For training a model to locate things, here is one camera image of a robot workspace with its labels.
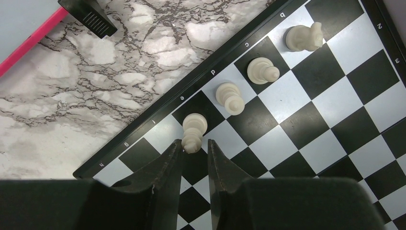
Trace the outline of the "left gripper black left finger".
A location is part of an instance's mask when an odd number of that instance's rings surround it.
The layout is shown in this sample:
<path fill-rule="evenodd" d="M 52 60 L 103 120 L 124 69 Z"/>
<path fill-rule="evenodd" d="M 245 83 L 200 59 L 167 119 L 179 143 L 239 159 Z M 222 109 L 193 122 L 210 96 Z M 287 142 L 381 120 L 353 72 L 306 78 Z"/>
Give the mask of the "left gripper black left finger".
<path fill-rule="evenodd" d="M 123 196 L 117 230 L 174 230 L 180 198 L 183 148 L 175 139 L 156 159 L 112 185 Z"/>

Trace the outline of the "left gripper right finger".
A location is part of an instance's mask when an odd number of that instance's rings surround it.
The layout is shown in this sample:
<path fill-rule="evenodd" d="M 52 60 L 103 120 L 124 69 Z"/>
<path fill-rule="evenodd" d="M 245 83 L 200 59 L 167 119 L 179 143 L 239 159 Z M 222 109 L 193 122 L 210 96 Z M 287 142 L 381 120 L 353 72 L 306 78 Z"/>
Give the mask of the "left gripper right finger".
<path fill-rule="evenodd" d="M 252 176 L 225 156 L 213 139 L 208 140 L 207 163 L 212 228 L 241 229 L 247 219 L 247 211 L 245 199 L 238 189 Z"/>

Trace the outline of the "white king chess piece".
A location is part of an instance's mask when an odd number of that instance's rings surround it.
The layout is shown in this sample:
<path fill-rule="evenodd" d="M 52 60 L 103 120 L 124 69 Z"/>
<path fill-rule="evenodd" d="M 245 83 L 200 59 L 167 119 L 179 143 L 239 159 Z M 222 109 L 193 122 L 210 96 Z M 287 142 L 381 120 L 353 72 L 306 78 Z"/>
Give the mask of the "white king chess piece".
<path fill-rule="evenodd" d="M 198 152 L 202 147 L 202 138 L 207 131 L 208 123 L 199 113 L 192 113 L 185 117 L 182 123 L 183 138 L 181 145 L 188 154 Z"/>

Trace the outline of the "white knight chess piece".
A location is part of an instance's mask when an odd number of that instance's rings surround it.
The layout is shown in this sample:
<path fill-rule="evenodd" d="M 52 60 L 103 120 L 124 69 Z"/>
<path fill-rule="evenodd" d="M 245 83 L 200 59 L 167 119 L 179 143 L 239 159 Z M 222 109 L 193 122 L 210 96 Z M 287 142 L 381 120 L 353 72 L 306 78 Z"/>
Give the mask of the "white knight chess piece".
<path fill-rule="evenodd" d="M 287 31 L 285 42 L 293 52 L 313 52 L 323 46 L 322 23 L 314 22 L 310 27 L 293 26 Z"/>

